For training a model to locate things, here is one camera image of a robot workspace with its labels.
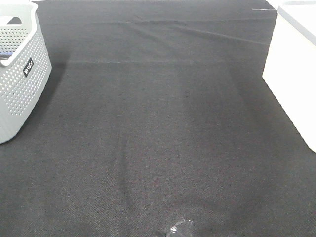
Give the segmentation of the clear tape piece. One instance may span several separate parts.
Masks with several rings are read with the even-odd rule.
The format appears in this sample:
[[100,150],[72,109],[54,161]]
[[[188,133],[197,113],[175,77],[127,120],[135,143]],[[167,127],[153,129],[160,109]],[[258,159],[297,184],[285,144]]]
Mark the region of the clear tape piece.
[[166,233],[166,237],[192,237],[193,236],[193,221],[182,219],[177,221],[170,227]]

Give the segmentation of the grey perforated plastic basket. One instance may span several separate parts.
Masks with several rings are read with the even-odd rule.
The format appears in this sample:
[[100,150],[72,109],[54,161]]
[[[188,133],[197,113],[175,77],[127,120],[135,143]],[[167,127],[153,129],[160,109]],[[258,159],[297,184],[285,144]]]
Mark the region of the grey perforated plastic basket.
[[52,65],[37,16],[28,0],[2,0],[0,17],[0,141],[11,140],[32,112]]

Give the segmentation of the black table cloth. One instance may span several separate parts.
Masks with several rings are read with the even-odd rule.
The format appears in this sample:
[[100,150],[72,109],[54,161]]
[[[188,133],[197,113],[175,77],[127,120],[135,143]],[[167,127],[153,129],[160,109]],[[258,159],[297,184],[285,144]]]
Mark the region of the black table cloth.
[[1,236],[315,236],[316,155],[262,79],[266,1],[38,6],[52,71],[0,147]]

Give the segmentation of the white storage bin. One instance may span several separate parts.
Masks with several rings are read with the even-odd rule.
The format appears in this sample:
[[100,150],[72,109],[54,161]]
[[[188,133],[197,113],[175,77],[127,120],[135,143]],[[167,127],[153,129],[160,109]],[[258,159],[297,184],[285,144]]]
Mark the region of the white storage bin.
[[265,83],[299,134],[316,150],[316,2],[288,1],[277,18],[265,62]]

